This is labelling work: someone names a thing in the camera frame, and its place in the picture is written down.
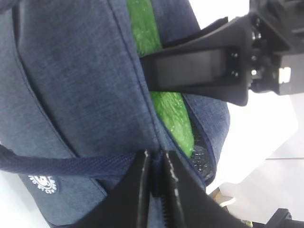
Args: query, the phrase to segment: zipper teeth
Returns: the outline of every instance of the zipper teeth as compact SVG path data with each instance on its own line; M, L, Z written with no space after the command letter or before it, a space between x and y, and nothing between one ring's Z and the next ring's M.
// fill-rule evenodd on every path
M167 196L164 194L161 196L161 207L162 207L162 215L165 223L166 228L172 228L171 223L171 213L169 208L169 202Z

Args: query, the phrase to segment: black mechanical arm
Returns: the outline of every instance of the black mechanical arm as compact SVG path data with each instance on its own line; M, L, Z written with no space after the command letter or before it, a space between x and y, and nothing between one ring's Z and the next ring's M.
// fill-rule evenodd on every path
M251 0L246 16L219 19L141 63L151 91L240 106L247 104L249 89L304 92L304 0Z

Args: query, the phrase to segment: blue denim bag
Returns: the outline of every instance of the blue denim bag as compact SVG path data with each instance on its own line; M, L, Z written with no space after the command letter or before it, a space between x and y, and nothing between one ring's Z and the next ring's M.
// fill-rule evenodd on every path
M229 127L227 104L183 95L204 176L158 118L125 0L0 0L0 169L18 173L51 227L74 224L123 177L134 153L176 151L204 188ZM188 0L152 0L162 43L199 30ZM150 227L162 227L158 200Z

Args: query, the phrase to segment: zipper opening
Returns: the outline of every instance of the zipper opening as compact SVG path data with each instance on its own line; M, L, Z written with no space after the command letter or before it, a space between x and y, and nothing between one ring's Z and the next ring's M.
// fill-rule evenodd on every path
M188 111L190 122L192 123L191 126L194 128L192 130L193 131L197 130L199 135L202 137L204 146L205 146L205 147L204 146L203 147L206 149L206 151L210 157L211 163L212 163L211 165L212 165L213 175L211 178L205 180L206 185L209 185L214 181L215 176L216 176L216 171L217 171L217 163L216 163L215 155L213 152L213 148L212 148L211 142L210 142L207 134L204 131L204 128L200 124L199 120L197 119L196 115L192 111L192 109L186 99L184 99L184 103L185 103L187 111Z

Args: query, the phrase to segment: zipper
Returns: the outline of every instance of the zipper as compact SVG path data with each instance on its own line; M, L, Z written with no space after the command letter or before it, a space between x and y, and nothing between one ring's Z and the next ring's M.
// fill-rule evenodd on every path
M210 142L207 134L205 133L205 131L204 131L203 127L201 126L199 120L197 119L196 115L193 113L187 100L184 99L184 103L186 105L188 115L190 118L190 122L191 122L191 126L192 126L192 130L194 133L194 142L195 142L195 144L198 143L199 147L205 148L207 151L207 156L210 158L213 175L212 175L212 177L208 177L208 179L205 180L206 185L209 185L215 179L216 168L217 168L217 163L216 163L215 155L213 153L213 148L212 148L211 142ZM197 159L201 156L202 156L202 154L196 154L196 155L194 154L194 156L192 156L194 164L196 167L198 167L198 169L200 168L200 166L198 164L196 164L195 161L197 161Z

